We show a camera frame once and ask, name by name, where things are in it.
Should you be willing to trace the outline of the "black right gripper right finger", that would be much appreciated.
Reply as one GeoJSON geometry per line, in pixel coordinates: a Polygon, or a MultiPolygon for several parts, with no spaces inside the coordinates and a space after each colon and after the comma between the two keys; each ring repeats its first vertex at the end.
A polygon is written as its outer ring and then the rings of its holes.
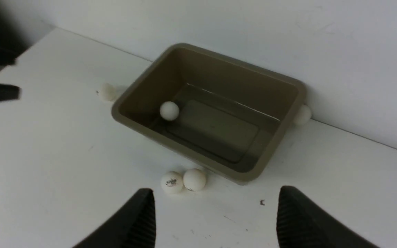
{"type": "Polygon", "coordinates": [[[376,248],[299,189],[280,188],[277,208],[277,240],[280,248],[376,248]]]}

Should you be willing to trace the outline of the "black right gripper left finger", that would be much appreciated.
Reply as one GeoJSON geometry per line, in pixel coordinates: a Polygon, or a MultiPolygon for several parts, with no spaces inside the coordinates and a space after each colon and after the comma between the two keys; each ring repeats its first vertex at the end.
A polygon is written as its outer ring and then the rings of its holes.
{"type": "Polygon", "coordinates": [[[141,188],[76,248],[154,248],[156,215],[153,190],[141,188]]]}

